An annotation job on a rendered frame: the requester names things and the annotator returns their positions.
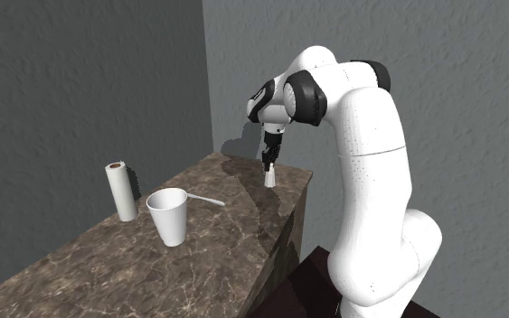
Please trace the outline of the white plastic cup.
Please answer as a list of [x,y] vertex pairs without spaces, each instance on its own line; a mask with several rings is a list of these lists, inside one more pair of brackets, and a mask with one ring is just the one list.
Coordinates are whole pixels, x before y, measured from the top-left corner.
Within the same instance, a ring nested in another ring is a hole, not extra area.
[[187,226],[187,193],[179,188],[165,188],[152,193],[146,206],[158,234],[168,247],[185,241]]

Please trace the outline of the white paper towel roll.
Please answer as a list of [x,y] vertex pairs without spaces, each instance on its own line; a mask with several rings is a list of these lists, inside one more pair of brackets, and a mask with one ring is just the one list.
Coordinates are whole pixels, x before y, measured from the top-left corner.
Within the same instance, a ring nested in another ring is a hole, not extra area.
[[133,196],[127,166],[124,162],[115,162],[105,167],[109,187],[115,202],[119,219],[129,222],[137,217],[137,206]]

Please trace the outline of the dark red robot stand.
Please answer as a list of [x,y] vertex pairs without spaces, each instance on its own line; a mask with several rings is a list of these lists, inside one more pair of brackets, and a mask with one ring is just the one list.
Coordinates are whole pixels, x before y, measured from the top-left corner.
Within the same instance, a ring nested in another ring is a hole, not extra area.
[[316,247],[246,318],[340,318],[341,295],[328,274],[328,255]]

